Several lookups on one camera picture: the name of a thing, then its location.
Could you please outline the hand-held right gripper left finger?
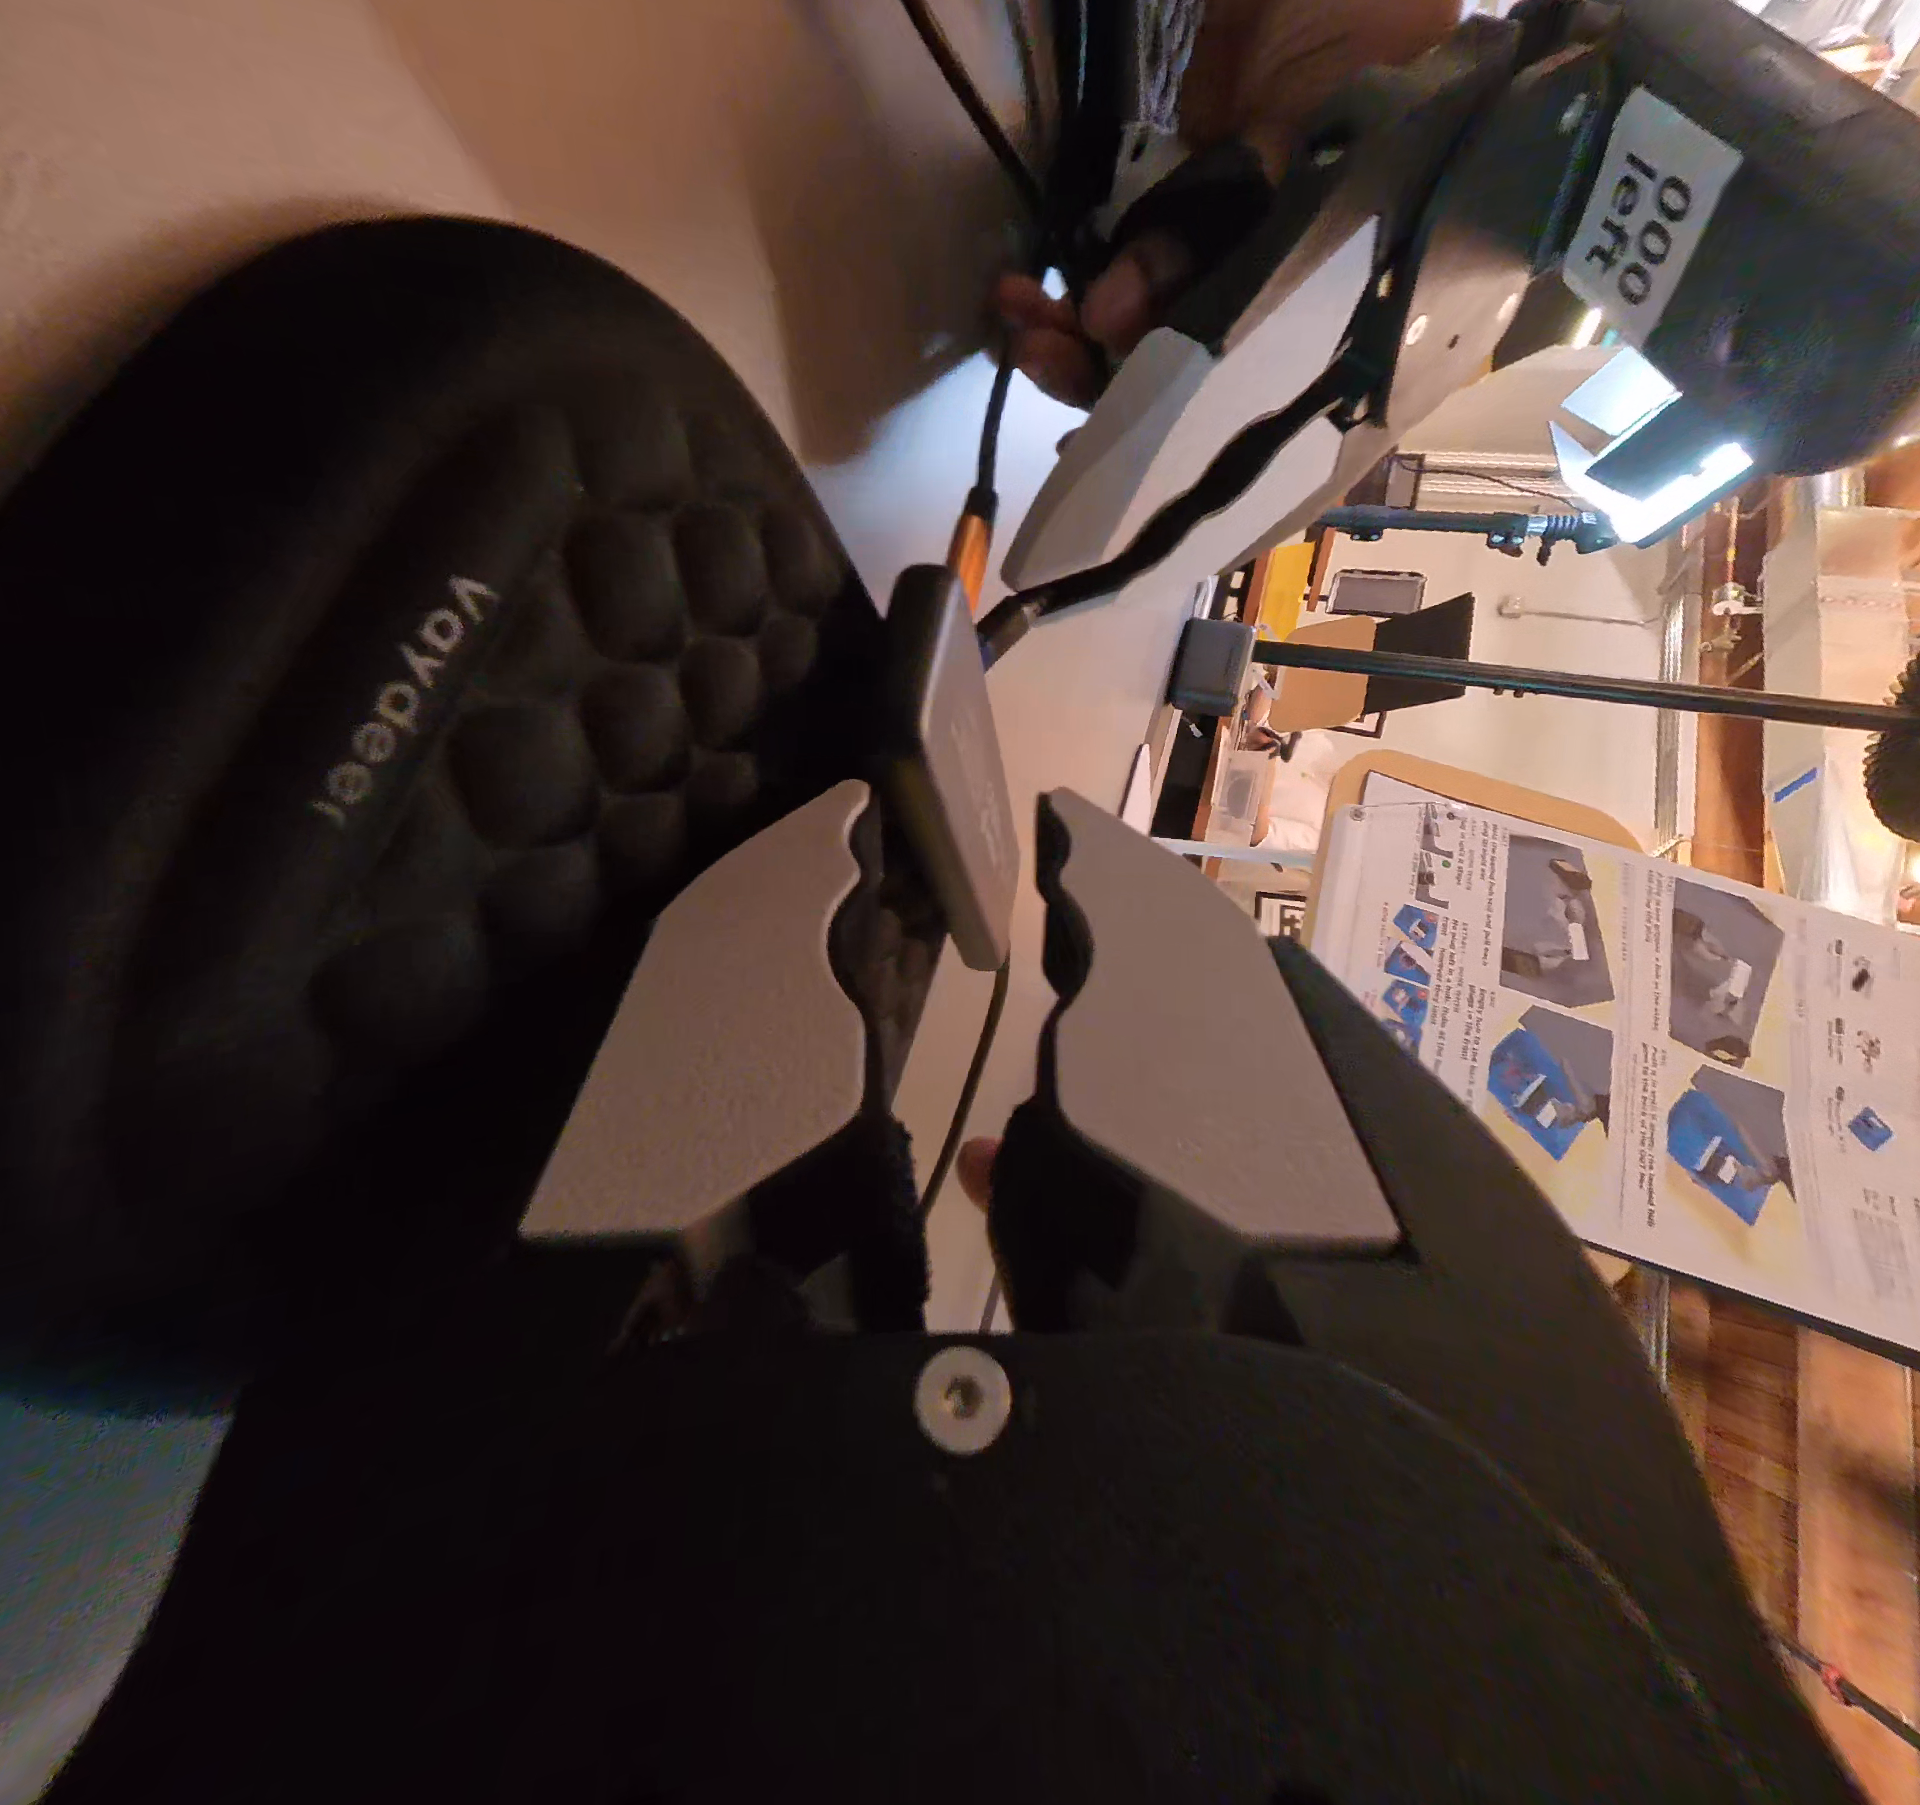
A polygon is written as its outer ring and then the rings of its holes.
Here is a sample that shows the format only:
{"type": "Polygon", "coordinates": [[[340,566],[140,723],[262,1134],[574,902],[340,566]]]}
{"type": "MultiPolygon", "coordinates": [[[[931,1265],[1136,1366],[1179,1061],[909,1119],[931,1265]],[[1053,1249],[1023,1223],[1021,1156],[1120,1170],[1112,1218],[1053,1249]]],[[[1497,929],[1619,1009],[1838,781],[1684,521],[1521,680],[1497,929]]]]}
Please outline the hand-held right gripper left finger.
{"type": "Polygon", "coordinates": [[[830,962],[869,787],[841,783],[657,917],[518,1225],[542,1246],[742,1246],[748,1198],[836,1137],[866,1032],[830,962]]]}

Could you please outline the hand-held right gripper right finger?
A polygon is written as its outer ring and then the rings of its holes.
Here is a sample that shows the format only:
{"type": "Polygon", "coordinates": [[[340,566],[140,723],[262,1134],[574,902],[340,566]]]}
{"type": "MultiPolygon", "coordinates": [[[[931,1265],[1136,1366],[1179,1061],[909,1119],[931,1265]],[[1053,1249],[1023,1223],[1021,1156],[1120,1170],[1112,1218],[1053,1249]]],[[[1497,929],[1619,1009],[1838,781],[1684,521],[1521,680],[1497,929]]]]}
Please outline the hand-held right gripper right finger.
{"type": "Polygon", "coordinates": [[[1065,787],[1037,810],[1040,1064],[1067,1134],[1244,1242],[1392,1250],[1403,1228],[1252,919],[1065,787]]]}

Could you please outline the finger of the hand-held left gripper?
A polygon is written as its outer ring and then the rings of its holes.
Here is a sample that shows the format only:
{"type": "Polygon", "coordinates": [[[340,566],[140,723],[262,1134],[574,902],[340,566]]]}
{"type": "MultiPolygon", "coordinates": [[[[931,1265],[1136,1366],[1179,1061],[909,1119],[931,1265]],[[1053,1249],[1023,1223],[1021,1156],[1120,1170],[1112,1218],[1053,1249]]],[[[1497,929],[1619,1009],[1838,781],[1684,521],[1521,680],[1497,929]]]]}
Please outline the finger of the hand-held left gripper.
{"type": "Polygon", "coordinates": [[[1436,235],[1420,259],[1404,259],[1346,356],[1357,389],[1336,410],[1330,490],[1362,486],[1434,420],[1446,452],[1546,450],[1546,415],[1565,394],[1563,353],[1548,348],[1495,365],[1529,287],[1527,257],[1478,235],[1436,235]]]}
{"type": "Polygon", "coordinates": [[[1188,608],[1202,581],[1303,528],[1397,450],[1358,397],[1309,404],[1256,475],[1165,552],[1141,552],[1155,517],[1204,481],[1258,422],[1279,419],[1344,361],[1357,314],[1380,308],[1380,214],[1362,216],[1222,352],[1170,327],[1120,368],[1023,515],[1000,564],[1005,601],[1037,619],[1188,608]]]}

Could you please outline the person's left hand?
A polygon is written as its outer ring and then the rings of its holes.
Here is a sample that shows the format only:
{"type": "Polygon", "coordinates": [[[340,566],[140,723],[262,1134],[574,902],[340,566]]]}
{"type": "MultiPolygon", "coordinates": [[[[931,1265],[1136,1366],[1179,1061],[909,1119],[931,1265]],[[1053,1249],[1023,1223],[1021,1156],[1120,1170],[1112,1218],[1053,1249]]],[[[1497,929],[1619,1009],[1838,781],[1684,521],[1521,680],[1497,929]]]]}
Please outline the person's left hand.
{"type": "MultiPolygon", "coordinates": [[[[1220,149],[1277,186],[1332,97],[1369,68],[1409,65],[1446,43],[1464,0],[1207,0],[1179,104],[1190,161],[1220,149]]],[[[1110,365],[1139,344],[1244,235],[1242,224],[1152,226],[1117,248],[1081,300],[1034,277],[997,284],[1011,365],[1047,397],[1088,409],[1110,365]]]]}

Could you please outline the grey clamp box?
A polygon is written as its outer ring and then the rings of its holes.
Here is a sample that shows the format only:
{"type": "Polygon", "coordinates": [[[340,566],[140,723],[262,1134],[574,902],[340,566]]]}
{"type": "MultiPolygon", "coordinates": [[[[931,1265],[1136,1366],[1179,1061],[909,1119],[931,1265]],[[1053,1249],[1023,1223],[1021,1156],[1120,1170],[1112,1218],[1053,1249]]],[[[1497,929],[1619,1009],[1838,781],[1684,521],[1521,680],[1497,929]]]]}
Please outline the grey clamp box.
{"type": "Polygon", "coordinates": [[[1236,619],[1188,619],[1173,651],[1165,703],[1193,718],[1230,718],[1255,663],[1258,629],[1236,619]]]}

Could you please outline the hanging light fixture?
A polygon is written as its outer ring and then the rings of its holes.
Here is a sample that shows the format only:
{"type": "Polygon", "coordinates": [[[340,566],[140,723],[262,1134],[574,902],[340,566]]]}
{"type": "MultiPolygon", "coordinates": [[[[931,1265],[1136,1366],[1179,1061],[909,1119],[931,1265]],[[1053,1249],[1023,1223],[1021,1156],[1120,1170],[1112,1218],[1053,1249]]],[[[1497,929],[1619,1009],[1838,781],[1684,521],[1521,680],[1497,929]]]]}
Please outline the hanging light fixture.
{"type": "Polygon", "coordinates": [[[1656,546],[1764,472],[1759,453],[1632,348],[1595,352],[1561,404],[1561,482],[1619,547],[1656,546]]]}

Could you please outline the black square panel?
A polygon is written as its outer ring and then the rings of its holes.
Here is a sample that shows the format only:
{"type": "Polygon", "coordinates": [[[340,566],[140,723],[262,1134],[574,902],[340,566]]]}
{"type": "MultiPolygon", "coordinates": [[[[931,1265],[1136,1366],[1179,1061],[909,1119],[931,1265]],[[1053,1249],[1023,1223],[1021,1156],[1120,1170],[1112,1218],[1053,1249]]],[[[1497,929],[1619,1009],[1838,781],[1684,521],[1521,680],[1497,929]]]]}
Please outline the black square panel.
{"type": "MultiPolygon", "coordinates": [[[[1473,594],[1459,594],[1413,614],[1380,619],[1373,655],[1464,661],[1473,641],[1475,608],[1473,594]]],[[[1456,682],[1376,674],[1365,688],[1361,721],[1383,721],[1388,713],[1449,703],[1464,693],[1467,687],[1456,682]]]]}

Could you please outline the white flat stand base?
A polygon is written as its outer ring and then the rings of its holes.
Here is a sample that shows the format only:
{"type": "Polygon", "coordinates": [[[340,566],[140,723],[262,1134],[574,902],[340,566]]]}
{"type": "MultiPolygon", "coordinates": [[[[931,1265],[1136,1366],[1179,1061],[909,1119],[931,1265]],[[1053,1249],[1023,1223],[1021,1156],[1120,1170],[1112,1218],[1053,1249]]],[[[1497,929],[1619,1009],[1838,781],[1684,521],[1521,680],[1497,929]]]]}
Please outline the white flat stand base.
{"type": "Polygon", "coordinates": [[[1121,800],[1121,821],[1150,838],[1193,838],[1207,777],[1209,748],[1179,733],[1164,748],[1141,744],[1121,800]]]}

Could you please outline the black stand pole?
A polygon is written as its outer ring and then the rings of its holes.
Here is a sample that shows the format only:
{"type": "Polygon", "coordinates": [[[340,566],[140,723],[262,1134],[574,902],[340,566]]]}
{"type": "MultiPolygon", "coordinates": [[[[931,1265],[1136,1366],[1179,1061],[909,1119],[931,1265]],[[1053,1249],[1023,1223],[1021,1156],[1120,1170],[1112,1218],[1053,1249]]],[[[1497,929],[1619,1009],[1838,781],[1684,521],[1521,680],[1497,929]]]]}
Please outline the black stand pole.
{"type": "Polygon", "coordinates": [[[1526,665],[1490,665],[1471,660],[1434,661],[1418,657],[1373,655],[1346,648],[1307,641],[1258,641],[1256,665],[1301,667],[1372,680],[1372,677],[1456,682],[1515,697],[1558,697],[1584,703],[1644,707],[1670,713],[1714,713],[1813,727],[1822,730],[1867,733],[1878,737],[1893,713],[1889,703],[1858,703],[1764,688],[1703,687],[1681,682],[1621,680],[1599,674],[1542,670],[1526,665]]]}

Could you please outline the tan backing board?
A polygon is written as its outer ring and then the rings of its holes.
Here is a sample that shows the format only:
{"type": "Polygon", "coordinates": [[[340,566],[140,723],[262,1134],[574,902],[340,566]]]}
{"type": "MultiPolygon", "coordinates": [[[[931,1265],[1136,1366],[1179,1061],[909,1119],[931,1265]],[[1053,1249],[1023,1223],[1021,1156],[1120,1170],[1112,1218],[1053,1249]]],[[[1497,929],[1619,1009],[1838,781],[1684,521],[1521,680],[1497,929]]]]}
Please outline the tan backing board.
{"type": "Polygon", "coordinates": [[[1595,807],[1490,779],[1461,765],[1427,762],[1392,748],[1372,744],[1358,752],[1350,762],[1344,762],[1332,777],[1321,821],[1321,857],[1326,857],[1326,844],[1339,814],[1367,803],[1372,797],[1369,785],[1373,781],[1404,787],[1404,792],[1391,790],[1385,794],[1388,800],[1452,802],[1483,811],[1497,811],[1515,824],[1539,827],[1577,838],[1592,838],[1630,854],[1644,854],[1642,838],[1636,833],[1595,807]]]}

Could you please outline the printed instruction sheet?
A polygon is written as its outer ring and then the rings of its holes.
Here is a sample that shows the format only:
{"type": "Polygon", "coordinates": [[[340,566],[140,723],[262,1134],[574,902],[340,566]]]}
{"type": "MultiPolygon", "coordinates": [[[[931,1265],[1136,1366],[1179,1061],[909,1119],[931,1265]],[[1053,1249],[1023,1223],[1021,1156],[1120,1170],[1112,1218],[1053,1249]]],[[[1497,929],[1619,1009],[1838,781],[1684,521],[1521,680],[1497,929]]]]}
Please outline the printed instruction sheet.
{"type": "Polygon", "coordinates": [[[1361,785],[1309,951],[1577,1240],[1917,1364],[1917,935],[1361,785]]]}

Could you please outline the black quilted wrist rest pad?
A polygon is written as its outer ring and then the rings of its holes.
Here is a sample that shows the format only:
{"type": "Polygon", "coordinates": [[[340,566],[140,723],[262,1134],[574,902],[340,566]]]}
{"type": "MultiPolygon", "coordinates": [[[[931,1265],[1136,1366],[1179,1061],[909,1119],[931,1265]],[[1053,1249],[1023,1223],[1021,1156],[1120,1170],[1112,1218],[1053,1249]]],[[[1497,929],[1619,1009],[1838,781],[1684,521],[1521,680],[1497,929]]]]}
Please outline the black quilted wrist rest pad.
{"type": "Polygon", "coordinates": [[[4,1382],[211,1392],[486,1265],[660,913],[879,762],[705,340],[398,216],[206,287],[4,504],[4,1382]]]}
{"type": "Polygon", "coordinates": [[[1136,143],[1165,137],[1207,0],[1051,0],[1061,126],[1049,189],[1069,210],[1110,196],[1136,143]]]}

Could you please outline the black fuzzy disc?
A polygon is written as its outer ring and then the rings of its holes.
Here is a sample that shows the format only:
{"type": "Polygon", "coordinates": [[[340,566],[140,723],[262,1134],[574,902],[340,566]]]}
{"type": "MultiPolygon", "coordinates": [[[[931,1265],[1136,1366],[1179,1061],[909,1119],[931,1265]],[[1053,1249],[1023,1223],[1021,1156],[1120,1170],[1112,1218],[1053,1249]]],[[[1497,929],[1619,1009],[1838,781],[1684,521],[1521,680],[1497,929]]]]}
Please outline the black fuzzy disc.
{"type": "Polygon", "coordinates": [[[1863,788],[1872,816],[1885,831],[1908,842],[1919,842],[1919,688],[1920,661],[1912,655],[1902,673],[1888,711],[1889,724],[1868,744],[1863,765],[1863,788]]]}

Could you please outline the black rod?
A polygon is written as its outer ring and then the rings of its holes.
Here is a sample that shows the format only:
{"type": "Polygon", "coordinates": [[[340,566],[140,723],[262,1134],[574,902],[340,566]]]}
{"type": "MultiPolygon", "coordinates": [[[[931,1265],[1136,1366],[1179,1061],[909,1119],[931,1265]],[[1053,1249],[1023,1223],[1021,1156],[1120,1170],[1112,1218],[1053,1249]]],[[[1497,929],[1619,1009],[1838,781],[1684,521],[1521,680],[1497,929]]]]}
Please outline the black rod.
{"type": "Polygon", "coordinates": [[[1919,1752],[1919,1722],[1911,1720],[1908,1715],[1902,1715],[1888,1706],[1884,1700],[1872,1697],[1852,1676],[1843,1674],[1835,1664],[1820,1658],[1788,1633],[1775,1631],[1773,1641],[1780,1654],[1795,1669],[1813,1674],[1820,1690],[1833,1697],[1838,1706],[1860,1711],[1865,1718],[1881,1725],[1885,1733],[1919,1752]]]}

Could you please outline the silver air duct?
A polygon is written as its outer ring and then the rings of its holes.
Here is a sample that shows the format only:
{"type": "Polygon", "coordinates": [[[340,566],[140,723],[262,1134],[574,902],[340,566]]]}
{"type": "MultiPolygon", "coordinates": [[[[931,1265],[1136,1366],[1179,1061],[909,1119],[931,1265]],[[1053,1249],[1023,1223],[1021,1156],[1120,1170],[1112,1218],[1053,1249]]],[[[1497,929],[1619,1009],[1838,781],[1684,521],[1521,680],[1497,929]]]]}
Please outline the silver air duct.
{"type": "MultiPolygon", "coordinates": [[[[1889,703],[1917,655],[1917,509],[1865,501],[1858,471],[1786,479],[1764,553],[1764,687],[1889,703]]],[[[1863,765],[1874,735],[1768,723],[1764,811],[1786,874],[1850,852],[1917,846],[1872,816],[1863,765]]]]}

